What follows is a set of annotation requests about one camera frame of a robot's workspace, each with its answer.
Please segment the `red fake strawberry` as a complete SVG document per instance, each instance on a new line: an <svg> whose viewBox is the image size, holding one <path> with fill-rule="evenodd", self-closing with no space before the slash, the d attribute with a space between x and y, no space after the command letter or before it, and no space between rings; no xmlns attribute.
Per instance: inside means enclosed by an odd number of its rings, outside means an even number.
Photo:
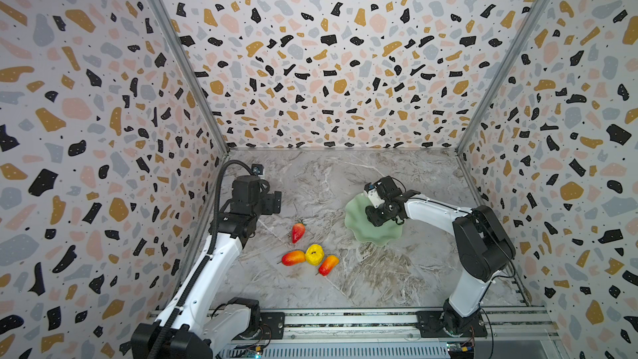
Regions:
<svg viewBox="0 0 638 359"><path fill-rule="evenodd" d="M297 223L292 226L291 241L296 244L305 234L306 226L303 223Z"/></svg>

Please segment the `yellow fake bell pepper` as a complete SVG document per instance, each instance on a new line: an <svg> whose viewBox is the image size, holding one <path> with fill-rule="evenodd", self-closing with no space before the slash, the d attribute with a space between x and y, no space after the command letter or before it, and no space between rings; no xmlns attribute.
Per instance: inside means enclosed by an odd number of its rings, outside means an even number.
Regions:
<svg viewBox="0 0 638 359"><path fill-rule="evenodd" d="M324 260L324 249L320 244L311 245L305 252L305 259L308 264L312 266L318 266Z"/></svg>

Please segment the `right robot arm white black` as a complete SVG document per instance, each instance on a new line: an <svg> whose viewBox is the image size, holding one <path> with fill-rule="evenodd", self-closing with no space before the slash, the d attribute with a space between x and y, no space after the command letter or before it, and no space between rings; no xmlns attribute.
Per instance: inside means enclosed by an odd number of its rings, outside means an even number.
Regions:
<svg viewBox="0 0 638 359"><path fill-rule="evenodd" d="M490 207L441 203L416 190L403 190L397 181L385 176L365 185L364 192L371 201L366 207L367 220L377 228L389 221L420 221L454 236L463 271L434 328L460 337L480 316L493 281L507 276L505 269L515 257L515 248Z"/></svg>

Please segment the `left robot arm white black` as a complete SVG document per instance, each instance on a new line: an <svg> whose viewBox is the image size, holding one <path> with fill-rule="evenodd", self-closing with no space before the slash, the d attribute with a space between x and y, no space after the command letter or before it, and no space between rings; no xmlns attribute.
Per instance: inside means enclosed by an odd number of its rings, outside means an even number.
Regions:
<svg viewBox="0 0 638 359"><path fill-rule="evenodd" d="M258 176L239 176L231 197L214 215L212 230L195 266L156 320L133 332L135 358L215 358L234 339L264 335L255 299L212 305L235 260L254 237L260 217L281 211L282 193Z"/></svg>

